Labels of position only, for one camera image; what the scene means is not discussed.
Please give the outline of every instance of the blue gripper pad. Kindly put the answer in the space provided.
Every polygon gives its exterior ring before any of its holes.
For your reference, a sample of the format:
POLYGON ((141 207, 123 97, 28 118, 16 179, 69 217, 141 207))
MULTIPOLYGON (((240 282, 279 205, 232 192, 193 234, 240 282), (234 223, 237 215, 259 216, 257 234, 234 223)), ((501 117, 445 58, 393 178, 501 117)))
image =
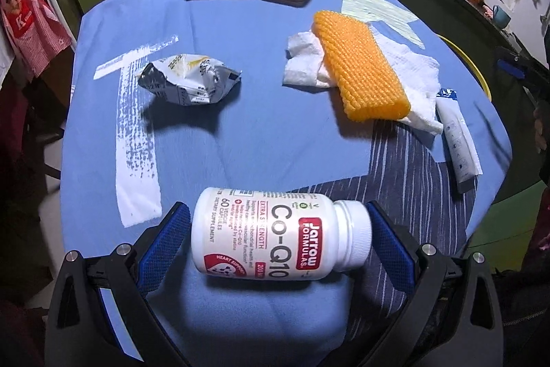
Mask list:
POLYGON ((137 288, 143 297, 158 288, 190 230, 191 213, 189 207, 182 204, 158 233, 139 263, 137 288))
POLYGON ((504 60, 497 60, 497 67, 501 70, 503 70, 504 72, 508 72, 508 74, 512 75, 513 77, 517 78, 517 79, 524 79, 525 78, 525 73, 515 67, 514 65, 508 63, 508 61, 504 61, 504 60))
POLYGON ((372 203, 366 204, 372 224, 372 247, 395 289, 411 296, 415 287, 415 265, 407 249, 372 203))

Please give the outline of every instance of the bottle cap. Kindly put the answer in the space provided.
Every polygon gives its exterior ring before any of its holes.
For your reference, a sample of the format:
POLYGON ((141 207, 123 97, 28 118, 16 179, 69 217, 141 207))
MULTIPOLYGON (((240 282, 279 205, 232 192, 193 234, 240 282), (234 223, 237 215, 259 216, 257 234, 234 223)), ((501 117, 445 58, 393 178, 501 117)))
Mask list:
POLYGON ((372 226, 369 213, 359 201, 336 201, 341 207, 348 223, 347 250, 344 259, 338 263, 338 271, 349 271, 360 268, 372 246, 372 226))

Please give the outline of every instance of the metal screw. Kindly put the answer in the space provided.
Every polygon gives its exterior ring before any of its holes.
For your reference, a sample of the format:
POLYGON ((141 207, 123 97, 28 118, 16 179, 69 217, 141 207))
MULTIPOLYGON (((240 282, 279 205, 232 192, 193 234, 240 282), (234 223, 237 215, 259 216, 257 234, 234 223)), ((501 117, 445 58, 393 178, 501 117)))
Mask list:
POLYGON ((128 255, 132 250, 132 246, 128 243, 122 243, 117 246, 117 254, 119 255, 128 255))
POLYGON ((483 263, 485 261, 485 257, 481 252, 474 252, 474 254, 472 255, 472 258, 476 263, 483 263))
POLYGON ((75 261, 78 258, 78 252, 71 251, 67 255, 65 255, 65 259, 67 261, 75 261))
POLYGON ((437 252, 437 249, 433 244, 426 243, 422 245, 422 252, 426 255, 434 255, 437 252))

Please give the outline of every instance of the supplement bottle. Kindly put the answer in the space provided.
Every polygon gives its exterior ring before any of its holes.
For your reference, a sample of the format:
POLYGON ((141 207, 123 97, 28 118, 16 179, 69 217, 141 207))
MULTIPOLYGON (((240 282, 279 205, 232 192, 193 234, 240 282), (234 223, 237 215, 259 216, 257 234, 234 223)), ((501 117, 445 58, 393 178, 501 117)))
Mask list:
POLYGON ((315 280, 361 267, 372 241, 362 203, 313 193, 209 187, 192 223, 197 269, 224 277, 315 280))

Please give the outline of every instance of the orange sponge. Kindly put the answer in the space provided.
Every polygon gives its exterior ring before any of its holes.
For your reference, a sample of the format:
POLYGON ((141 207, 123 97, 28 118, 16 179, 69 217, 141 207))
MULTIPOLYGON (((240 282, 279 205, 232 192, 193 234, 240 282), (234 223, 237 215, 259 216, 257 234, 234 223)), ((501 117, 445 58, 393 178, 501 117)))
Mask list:
POLYGON ((333 11, 318 11, 313 19, 312 31, 321 41, 349 119, 406 117, 409 100, 367 24, 333 11))

